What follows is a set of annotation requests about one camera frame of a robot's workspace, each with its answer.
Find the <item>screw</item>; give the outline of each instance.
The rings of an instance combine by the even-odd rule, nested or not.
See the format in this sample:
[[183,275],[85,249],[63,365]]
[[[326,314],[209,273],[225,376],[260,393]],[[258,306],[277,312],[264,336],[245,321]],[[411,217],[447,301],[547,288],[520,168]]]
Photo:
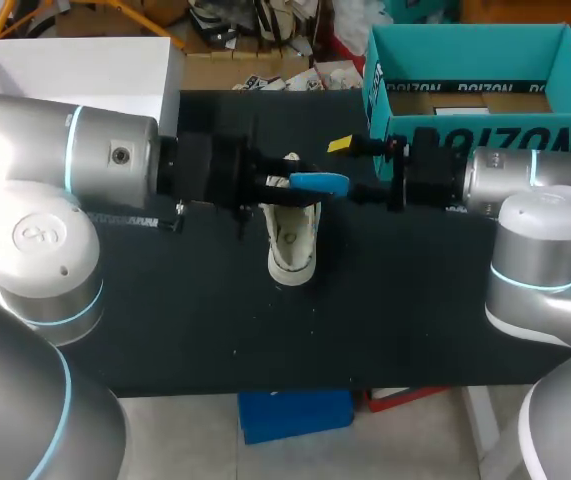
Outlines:
[[126,148],[118,147],[112,152],[112,160],[117,165],[124,165],[129,162],[129,151]]

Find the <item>sneaker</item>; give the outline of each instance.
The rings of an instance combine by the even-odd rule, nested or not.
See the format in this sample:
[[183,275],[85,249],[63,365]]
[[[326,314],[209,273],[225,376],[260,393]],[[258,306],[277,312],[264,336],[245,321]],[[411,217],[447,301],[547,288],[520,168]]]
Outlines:
[[[300,160],[295,153],[285,158]],[[267,177],[267,185],[289,188],[289,180]],[[282,285],[294,287],[304,284],[312,278],[316,268],[316,233],[321,219],[321,204],[305,208],[261,204],[261,208],[269,235],[269,273]]]

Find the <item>tile floor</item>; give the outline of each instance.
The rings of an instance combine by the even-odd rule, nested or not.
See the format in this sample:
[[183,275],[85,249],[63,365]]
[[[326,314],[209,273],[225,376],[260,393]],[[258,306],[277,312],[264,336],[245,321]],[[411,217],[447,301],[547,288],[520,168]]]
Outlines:
[[[524,387],[495,387],[501,425]],[[128,480],[476,480],[478,464],[456,389],[340,430],[246,446],[235,395],[126,399],[134,454]],[[523,477],[520,472],[516,478]]]

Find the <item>black tabletop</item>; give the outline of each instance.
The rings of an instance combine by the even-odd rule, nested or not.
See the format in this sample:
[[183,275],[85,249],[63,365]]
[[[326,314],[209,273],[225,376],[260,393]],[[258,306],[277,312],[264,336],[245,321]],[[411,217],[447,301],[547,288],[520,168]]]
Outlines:
[[[371,160],[325,154],[365,133],[360,92],[185,92],[179,129],[242,134],[254,114],[267,154],[375,181]],[[62,350],[119,396],[533,383],[571,356],[486,320],[490,220],[329,202],[316,274],[294,288],[267,271],[260,210],[243,241],[205,205],[181,235],[97,228],[107,310]]]

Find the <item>clutter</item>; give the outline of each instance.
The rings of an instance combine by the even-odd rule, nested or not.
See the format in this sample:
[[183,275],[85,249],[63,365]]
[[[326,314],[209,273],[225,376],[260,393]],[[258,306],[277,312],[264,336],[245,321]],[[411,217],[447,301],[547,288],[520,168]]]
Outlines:
[[296,32],[293,0],[256,0],[256,15],[261,36],[277,46],[283,45]]
[[326,90],[350,90],[363,86],[363,78],[351,60],[316,63],[315,68]]
[[[567,25],[374,27],[363,77],[372,139],[412,142],[428,123],[462,157],[478,146],[571,151]],[[443,108],[489,114],[436,115]],[[389,180],[391,162],[375,163]]]
[[353,55],[365,54],[373,25],[392,23],[380,0],[334,0],[334,35]]
[[294,14],[301,20],[316,17],[319,0],[293,0]]
[[287,80],[286,84],[287,90],[291,92],[323,90],[323,84],[318,76],[318,72],[313,68],[290,78]]
[[211,55],[188,56],[181,90],[231,90],[243,85],[252,76],[261,79],[290,78],[309,67],[303,57],[217,59]]
[[312,56],[312,46],[309,44],[309,40],[302,35],[292,38],[289,46],[304,57]]
[[254,32],[253,0],[189,0],[190,10],[206,23],[223,23]]
[[443,23],[458,19],[461,0],[383,0],[394,23]]
[[285,90],[285,82],[281,77],[261,78],[251,75],[245,83],[235,85],[232,90]]

